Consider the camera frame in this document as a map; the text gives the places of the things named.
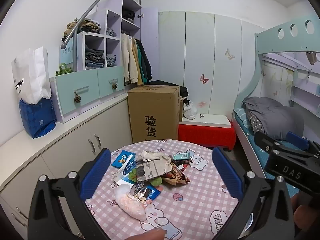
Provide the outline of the person's left hand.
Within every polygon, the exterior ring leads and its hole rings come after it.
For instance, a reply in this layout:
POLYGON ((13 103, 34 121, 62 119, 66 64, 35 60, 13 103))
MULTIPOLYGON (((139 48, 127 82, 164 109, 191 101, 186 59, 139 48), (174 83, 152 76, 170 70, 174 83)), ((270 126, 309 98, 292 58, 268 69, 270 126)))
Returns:
POLYGON ((135 235, 126 240, 164 240, 167 231, 161 228, 149 230, 143 234, 135 235))

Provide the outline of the person's right hand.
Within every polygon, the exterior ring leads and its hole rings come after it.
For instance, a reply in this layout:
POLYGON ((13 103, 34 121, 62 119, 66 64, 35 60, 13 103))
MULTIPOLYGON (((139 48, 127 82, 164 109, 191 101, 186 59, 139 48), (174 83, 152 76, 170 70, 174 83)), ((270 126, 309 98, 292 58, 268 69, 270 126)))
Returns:
POLYGON ((300 205, 299 193, 291 197, 291 204, 295 225, 302 231, 308 231, 319 216, 319 211, 315 211, 307 205, 300 205))

